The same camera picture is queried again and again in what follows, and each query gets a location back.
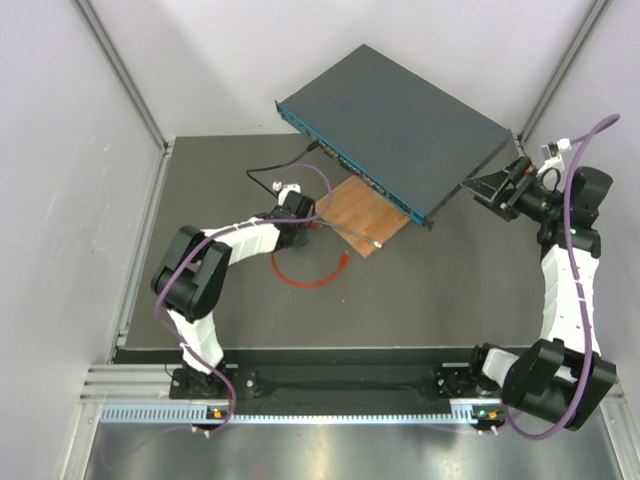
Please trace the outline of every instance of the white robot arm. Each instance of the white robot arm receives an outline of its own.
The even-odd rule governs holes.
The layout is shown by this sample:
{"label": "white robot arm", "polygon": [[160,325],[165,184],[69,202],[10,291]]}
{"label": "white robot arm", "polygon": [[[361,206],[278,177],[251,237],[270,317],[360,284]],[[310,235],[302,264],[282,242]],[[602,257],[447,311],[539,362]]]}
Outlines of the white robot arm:
{"label": "white robot arm", "polygon": [[[569,229],[583,292],[579,297],[565,244],[564,193],[543,185],[549,171],[540,173],[529,158],[521,157],[500,172],[463,183],[479,203],[503,219],[524,214],[540,224],[537,241],[545,278],[540,340],[520,355],[490,344],[477,347],[471,370],[479,391],[500,391],[505,404],[555,424],[569,411],[583,366],[590,364],[579,407],[564,424],[576,430],[617,378],[615,365],[600,358],[593,329],[593,278],[600,258],[600,235],[593,222],[613,180],[590,167],[578,168],[573,176]],[[588,332],[582,307],[586,307]],[[591,337],[589,352],[585,352],[585,333]]]}
{"label": "white robot arm", "polygon": [[[285,185],[280,190],[278,205],[270,214],[262,218],[252,217],[247,222],[258,223],[264,218],[283,216],[306,218],[313,203],[311,198],[300,193],[299,185]],[[185,364],[204,375],[210,374],[211,369],[194,358],[189,349],[213,367],[223,358],[223,350],[216,336],[213,308],[220,296],[226,269],[254,255],[291,246],[306,224],[283,226],[266,223],[242,229],[238,228],[238,224],[233,226],[236,227],[235,231],[216,238],[199,256],[197,272],[183,272],[165,302],[169,316],[185,341],[181,345]],[[159,294],[177,266],[204,237],[228,229],[229,226],[208,230],[191,226],[180,229],[153,277],[153,290]]]}

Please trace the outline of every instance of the metal frame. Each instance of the metal frame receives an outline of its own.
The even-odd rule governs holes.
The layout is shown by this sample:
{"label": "metal frame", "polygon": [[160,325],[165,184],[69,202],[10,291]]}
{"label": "metal frame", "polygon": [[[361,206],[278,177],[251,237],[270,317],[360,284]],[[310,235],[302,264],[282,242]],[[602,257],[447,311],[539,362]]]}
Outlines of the metal frame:
{"label": "metal frame", "polygon": [[529,140],[531,134],[540,123],[542,116],[549,108],[549,104],[560,89],[560,85],[562,85],[564,80],[567,78],[571,67],[573,67],[576,59],[584,50],[587,40],[591,37],[591,34],[594,32],[598,22],[606,12],[611,2],[612,0],[592,0],[582,22],[580,22],[578,30],[573,35],[573,38],[569,42],[567,49],[562,54],[562,57],[560,57],[560,61],[551,74],[551,78],[545,85],[540,98],[527,117],[527,121],[522,128],[522,133],[519,135],[520,139],[524,143]]}
{"label": "metal frame", "polygon": [[138,238],[136,240],[133,263],[129,270],[129,278],[125,287],[124,298],[118,312],[118,324],[109,350],[110,360],[113,359],[116,350],[124,347],[127,341],[127,334],[129,333],[129,325],[131,323],[131,317],[133,316],[133,308],[135,306],[136,296],[140,286],[144,261],[147,257],[147,250],[149,248],[149,242],[151,241],[151,233],[153,231],[158,207],[160,206],[160,197],[162,196],[162,189],[164,188],[164,182],[167,177],[167,170],[172,152],[173,143],[168,146],[158,163],[158,169],[156,170],[153,185],[149,192],[147,207],[145,208],[144,218],[142,220],[142,227],[140,228]]}
{"label": "metal frame", "polygon": [[125,67],[124,62],[120,58],[116,47],[113,45],[113,42],[104,29],[93,5],[91,5],[89,0],[72,0],[72,2],[89,28],[91,35],[100,47],[100,50],[102,50],[105,60],[113,70],[113,73],[118,79],[118,82],[120,82],[122,89],[129,97],[131,105],[135,108],[138,115],[140,115],[140,119],[147,128],[149,135],[151,135],[153,141],[158,145],[158,148],[165,151],[169,146],[169,142],[164,135],[162,135],[162,131],[160,131],[153,115],[151,115],[147,104],[142,98],[135,82],[131,78],[127,67]]}

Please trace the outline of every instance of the metal floor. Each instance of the metal floor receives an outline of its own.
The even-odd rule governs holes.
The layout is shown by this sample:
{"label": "metal floor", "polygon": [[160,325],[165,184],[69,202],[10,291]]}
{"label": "metal floor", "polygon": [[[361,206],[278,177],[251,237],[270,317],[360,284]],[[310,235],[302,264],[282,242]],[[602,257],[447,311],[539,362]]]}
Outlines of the metal floor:
{"label": "metal floor", "polygon": [[[528,418],[530,431],[548,428]],[[205,480],[622,478],[600,411],[578,432],[532,442],[513,431],[465,435],[419,426],[236,426],[206,440],[172,432],[117,463],[162,425],[100,425],[86,480],[150,478]]]}
{"label": "metal floor", "polygon": [[[152,232],[128,348],[176,346],[153,318],[151,276],[175,232],[185,224],[215,228],[270,211],[273,199],[244,171],[282,163],[306,146],[300,135],[178,138]],[[494,171],[516,157],[515,147],[489,163]],[[333,185],[347,174],[319,150],[304,162]],[[314,198],[325,187],[313,172],[291,172]],[[275,177],[263,174],[267,184]],[[214,312],[227,348],[335,348],[526,345],[538,338],[543,278],[537,228],[521,218],[504,222],[459,192],[435,216],[432,231],[409,224],[368,259],[352,251],[344,272],[315,289],[292,288],[272,271],[269,257],[228,272]],[[348,244],[330,229],[310,243],[278,253],[290,278],[325,278]]]}

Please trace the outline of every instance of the black tabletop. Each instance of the black tabletop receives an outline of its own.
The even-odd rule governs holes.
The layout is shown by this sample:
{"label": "black tabletop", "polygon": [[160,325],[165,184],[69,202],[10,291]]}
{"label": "black tabletop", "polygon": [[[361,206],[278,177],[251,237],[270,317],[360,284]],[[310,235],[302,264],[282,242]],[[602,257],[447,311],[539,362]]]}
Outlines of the black tabletop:
{"label": "black tabletop", "polygon": [[[244,171],[294,157],[299,135],[178,138],[153,228],[127,346],[171,347],[153,319],[149,284],[176,230],[185,224],[217,228],[268,211],[273,198]],[[515,158],[508,145],[486,171]],[[338,185],[346,173],[320,151],[304,159]],[[263,174],[267,182],[275,175]],[[325,192],[313,172],[299,182],[314,198]],[[536,226],[495,217],[459,192],[435,216],[431,231],[409,223],[382,250],[361,258],[330,229],[309,244],[277,254],[289,277],[313,281],[332,273],[345,250],[343,273],[329,285],[298,289],[273,272],[268,255],[233,265],[214,311],[223,347],[436,347],[491,342],[526,345],[540,333],[543,277]]]}

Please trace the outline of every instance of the black cable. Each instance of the black cable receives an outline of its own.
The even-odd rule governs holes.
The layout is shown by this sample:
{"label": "black cable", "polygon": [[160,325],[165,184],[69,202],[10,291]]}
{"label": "black cable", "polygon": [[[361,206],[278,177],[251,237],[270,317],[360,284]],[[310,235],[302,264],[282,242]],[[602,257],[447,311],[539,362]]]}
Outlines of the black cable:
{"label": "black cable", "polygon": [[292,160],[289,160],[288,162],[279,163],[278,165],[273,165],[271,167],[250,168],[245,173],[247,174],[247,177],[249,177],[251,180],[253,180],[258,185],[260,185],[260,187],[263,188],[266,192],[268,192],[269,195],[271,195],[271,196],[273,196],[275,198],[278,198],[278,194],[277,193],[275,193],[273,190],[271,190],[269,187],[267,187],[264,183],[262,183],[260,180],[258,180],[256,177],[254,177],[251,174],[254,173],[254,172],[268,172],[269,170],[275,170],[277,168],[288,167],[289,165],[292,165],[292,164],[296,163],[298,160],[300,160],[302,157],[304,157],[307,153],[309,153],[310,151],[315,149],[318,145],[320,145],[320,142],[318,142],[316,140],[315,142],[312,142],[309,145],[307,145],[307,148],[305,148],[302,152],[300,152],[298,155],[296,155],[295,158],[293,158]]}
{"label": "black cable", "polygon": [[553,186],[553,189],[549,190],[547,187],[547,190],[549,190],[550,192],[555,192],[558,189],[558,185],[560,185],[560,178],[562,178],[562,173],[560,173],[560,170],[558,170],[555,167],[552,167],[548,170],[545,170],[544,172],[542,172],[542,175],[540,175],[540,183],[542,184],[542,186],[544,186],[544,177],[547,176],[547,173],[549,172],[555,172],[556,173],[556,184]]}

